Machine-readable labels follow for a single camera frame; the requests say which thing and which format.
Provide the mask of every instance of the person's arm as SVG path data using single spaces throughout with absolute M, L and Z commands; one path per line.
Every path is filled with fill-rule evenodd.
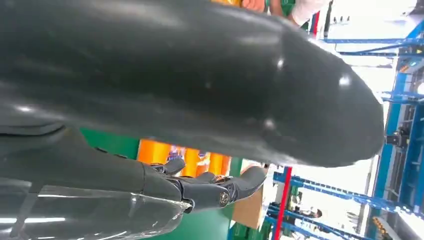
M 243 0 L 241 6 L 255 12 L 263 13 L 265 9 L 264 0 Z
M 285 17 L 281 8 L 281 0 L 269 0 L 269 11 L 271 15 Z
M 306 215 L 306 216 L 311 215 L 311 213 L 312 213 L 312 212 L 311 212 L 310 210 L 301 210 L 301 211 L 300 211 L 300 214 L 301 214 L 301 215 Z
M 290 22 L 294 23 L 297 26 L 300 26 L 294 19 L 292 14 L 289 14 L 288 16 L 285 16 L 283 13 L 283 9 L 281 7 L 281 0 L 270 0 L 269 1 L 269 11 L 271 12 L 271 15 L 274 16 L 280 16 L 283 18 L 287 18 Z
M 291 22 L 302 26 L 312 15 L 328 4 L 330 0 L 297 0 L 287 17 Z

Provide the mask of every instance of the person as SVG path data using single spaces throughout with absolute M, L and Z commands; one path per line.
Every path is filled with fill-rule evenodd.
M 271 15 L 287 18 L 296 26 L 303 26 L 312 15 L 331 0 L 242 0 L 241 6 L 255 12 L 269 8 Z
M 294 212 L 311 219 L 317 219 L 323 216 L 323 211 L 313 206 L 306 209 L 296 206 L 294 207 Z

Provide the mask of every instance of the blue metal frame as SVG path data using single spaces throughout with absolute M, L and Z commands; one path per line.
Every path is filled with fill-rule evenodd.
M 424 21 L 420 22 L 414 28 L 414 30 L 406 37 L 405 41 L 402 42 L 399 40 L 397 42 L 390 42 L 390 44 L 412 43 L 411 41 L 413 40 L 415 41 L 413 42 L 414 44 L 418 44 L 418 43 L 421 44 L 422 42 L 420 41 L 424 41 L 424 39 L 418 38 L 418 37 L 423 31 L 423 26 L 424 26 Z M 397 73 L 395 83 L 394 83 L 394 88 L 393 88 L 394 93 L 401 94 L 405 91 L 406 79 L 407 79 L 407 74 L 399 73 L 399 72 Z M 389 114 L 388 114 L 387 123 L 386 123 L 386 130 L 385 130 L 388 135 L 391 135 L 398 128 L 401 104 L 403 103 L 402 101 L 404 101 L 404 99 L 401 96 L 394 96 L 393 98 L 391 98 L 391 100 L 393 102 L 398 101 L 398 103 L 392 103 L 389 109 Z M 383 146 L 383 149 L 381 151 L 381 155 L 379 158 L 378 173 L 377 173 L 377 178 L 376 178 L 375 186 L 374 186 L 374 194 L 373 194 L 374 197 L 382 198 L 384 196 L 390 163 L 392 161 L 392 155 L 393 155 L 392 153 L 393 153 L 393 146 L 390 144 L 385 144 Z M 380 215 L 380 210 L 372 209 L 370 211 L 368 223 L 371 222 L 372 217 L 379 216 L 379 215 Z M 368 237 L 376 236 L 377 234 L 376 226 L 374 226 L 373 224 L 368 226 L 369 227 L 367 228 L 366 235 Z
M 389 97 L 382 97 L 383 102 L 389 102 L 393 104 L 408 104 L 408 105 L 418 105 L 419 102 L 416 100 L 407 100 L 407 99 L 393 99 Z
M 280 209 L 278 207 L 269 206 L 268 212 L 269 213 L 273 213 L 273 214 L 278 214 L 279 210 Z M 285 210 L 284 211 L 284 214 L 285 214 L 285 216 L 290 216 L 290 217 L 293 217 L 293 218 L 296 218 L 296 219 L 300 219 L 300 220 L 302 220 L 304 222 L 308 222 L 308 223 L 314 224 L 314 225 L 316 225 L 318 227 L 322 227 L 322 228 L 328 230 L 330 233 L 332 233 L 332 234 L 334 234 L 334 235 L 336 235 L 338 237 L 341 237 L 341 238 L 343 238 L 345 240 L 352 239 L 352 238 L 353 239 L 356 239 L 356 240 L 373 240 L 373 239 L 368 238 L 368 237 L 363 237 L 363 236 L 360 236 L 360 235 L 357 235 L 357 234 L 353 234 L 353 233 L 350 233 L 350 232 L 346 232 L 346 231 L 337 229 L 335 227 L 328 226 L 328 225 L 326 225 L 324 223 L 321 223 L 319 221 L 315 221 L 315 220 L 313 220 L 313 219 L 311 219 L 309 217 L 305 217 L 305 216 L 303 216 L 301 214 L 297 214 L 297 213 L 292 212 L 292 211 L 289 211 L 289 210 Z
M 328 44 L 424 44 L 424 39 L 416 38 L 418 34 L 412 31 L 406 38 L 381 38 L 381 39 L 322 39 Z
M 278 182 L 284 182 L 284 180 L 281 179 L 281 176 L 283 175 L 284 174 L 277 173 L 274 175 L 274 179 L 277 179 L 276 181 Z M 352 192 L 338 187 L 303 179 L 299 176 L 292 176 L 290 180 L 290 185 L 296 186 L 298 188 L 305 188 L 312 191 L 320 192 L 344 200 L 353 200 L 359 204 L 370 205 L 373 208 L 382 209 L 391 213 L 396 213 L 399 208 L 408 209 L 408 206 L 399 202 L 389 201 L 381 197 L 367 196 L 362 193 Z
M 419 99 L 420 98 L 424 98 L 424 95 L 423 94 L 419 94 L 419 93 L 411 92 L 411 91 L 404 91 L 404 92 L 401 92 L 401 93 L 394 92 L 394 91 L 383 91 L 381 93 L 383 93 L 383 94 L 390 94 L 390 95 L 396 95 L 396 96 L 399 96 L 399 97 L 407 97 L 407 98 L 419 98 Z
M 413 135 L 413 139 L 411 139 L 409 144 L 409 150 L 414 154 L 410 158 L 408 163 L 409 172 L 405 174 L 407 176 L 411 176 L 411 172 L 413 169 L 417 171 L 417 178 L 415 182 L 413 182 L 413 186 L 415 186 L 415 194 L 413 196 L 412 204 L 415 213 L 418 213 L 422 209 L 423 202 L 423 194 L 424 194 L 424 154 L 423 154 L 423 128 L 424 128 L 424 106 L 419 105 L 415 109 L 416 119 L 414 120 L 413 130 L 411 131 L 411 135 Z M 405 178 L 404 186 L 409 186 L 408 179 Z
M 265 217 L 265 221 L 267 221 L 268 223 L 272 224 L 272 227 L 275 229 L 275 227 L 276 227 L 276 225 L 277 225 L 277 220 L 275 220 L 275 219 L 274 219 L 274 218 L 272 218 L 272 217 L 266 216 L 266 217 Z M 330 239 L 328 239 L 328 238 L 325 238 L 325 237 L 322 237 L 322 236 L 315 235 L 315 234 L 313 234 L 313 233 L 311 233 L 311 232 L 309 232 L 309 231 L 307 231 L 307 230 L 305 230 L 305 229 L 303 229 L 303 228 L 301 228 L 301 227 L 298 227 L 298 226 L 292 225 L 292 224 L 287 223 L 287 222 L 283 222 L 283 223 L 282 223 L 282 227 L 283 227 L 283 228 L 285 228 L 285 229 L 293 230 L 293 231 L 295 231 L 295 232 L 298 232 L 298 233 L 300 233 L 300 234 L 303 234 L 304 236 L 308 236 L 308 237 L 316 238 L 316 239 L 319 239 L 319 240 L 330 240 Z
M 409 45 L 410 45 L 409 43 L 402 43 L 402 44 L 372 48 L 368 50 L 354 51 L 353 53 L 367 53 L 367 52 L 374 52 L 374 51 L 381 51 L 381 50 L 398 49 L 398 48 L 408 47 Z
M 421 119 L 424 117 L 424 111 L 422 108 L 422 106 L 417 106 L 415 109 L 412 128 L 410 130 L 409 145 L 406 150 L 405 164 L 403 166 L 402 180 L 400 183 L 399 201 L 408 205 L 410 204 L 408 198 L 411 195 L 412 190 L 417 184 L 420 184 L 420 182 L 410 182 L 409 178 L 411 171 L 415 168 L 415 163 L 418 163 L 415 161 L 419 159 L 420 155 L 422 155 L 422 143 L 418 140 L 418 138 L 422 136 L 420 132 L 422 132 L 423 129 L 423 121 Z
M 395 53 L 395 52 L 368 52 L 370 50 L 365 50 L 363 52 L 352 52 L 352 51 L 339 51 L 340 55 L 345 56 L 372 56 L 372 57 L 386 57 L 386 58 L 424 58 L 424 54 L 418 53 Z
M 284 172 L 274 172 L 273 180 L 275 182 L 284 183 L 286 181 L 286 171 Z

